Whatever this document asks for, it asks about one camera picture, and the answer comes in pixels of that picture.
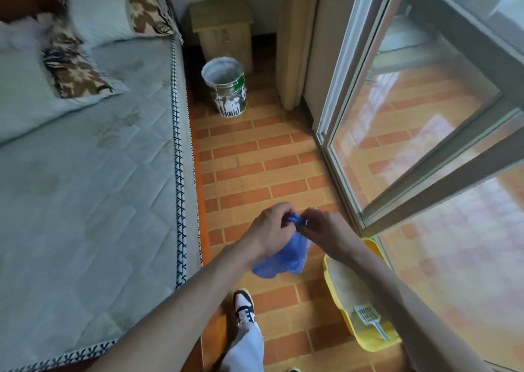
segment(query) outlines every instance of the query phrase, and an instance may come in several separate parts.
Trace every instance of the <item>white pants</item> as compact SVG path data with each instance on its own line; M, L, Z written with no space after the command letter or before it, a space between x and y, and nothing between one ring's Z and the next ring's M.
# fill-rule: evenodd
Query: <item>white pants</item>
M264 372L264 338L257 323L239 325L220 372Z

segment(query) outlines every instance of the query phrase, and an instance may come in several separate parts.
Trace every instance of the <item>mattress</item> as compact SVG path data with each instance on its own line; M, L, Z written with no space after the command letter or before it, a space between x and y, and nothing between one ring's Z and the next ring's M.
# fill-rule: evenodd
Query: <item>mattress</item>
M0 371L101 355L201 266L179 38L93 57L130 91L0 146Z

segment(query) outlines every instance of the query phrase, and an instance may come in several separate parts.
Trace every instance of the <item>sliding glass door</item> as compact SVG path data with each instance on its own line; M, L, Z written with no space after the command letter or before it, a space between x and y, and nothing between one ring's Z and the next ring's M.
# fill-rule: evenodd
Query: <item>sliding glass door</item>
M524 0L475 1L373 0L317 136L356 231L524 372Z

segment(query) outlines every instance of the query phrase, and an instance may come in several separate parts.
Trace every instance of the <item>metal bucket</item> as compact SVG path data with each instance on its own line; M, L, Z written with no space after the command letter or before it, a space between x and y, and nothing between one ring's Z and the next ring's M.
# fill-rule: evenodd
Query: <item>metal bucket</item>
M236 117L246 109L244 66L231 57L217 57L202 68L202 78L222 117Z

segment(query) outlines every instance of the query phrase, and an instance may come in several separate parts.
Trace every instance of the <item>yellow litter box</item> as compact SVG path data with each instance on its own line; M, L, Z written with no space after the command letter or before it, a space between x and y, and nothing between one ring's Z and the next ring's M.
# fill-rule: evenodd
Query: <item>yellow litter box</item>
M373 253L380 256L384 261L386 260L372 239L363 238L362 240ZM357 343L360 344L364 350L374 353L387 349L402 341L393 325L389 322L387 312L374 299L366 284L353 270L327 255L324 256L322 264L324 266L324 279L326 280L331 296L341 311L347 328L350 330L350 334L355 336ZM389 336L389 341L382 339L382 336L375 327L364 325L355 312L355 306L367 302L372 303L380 313L382 317L380 324Z

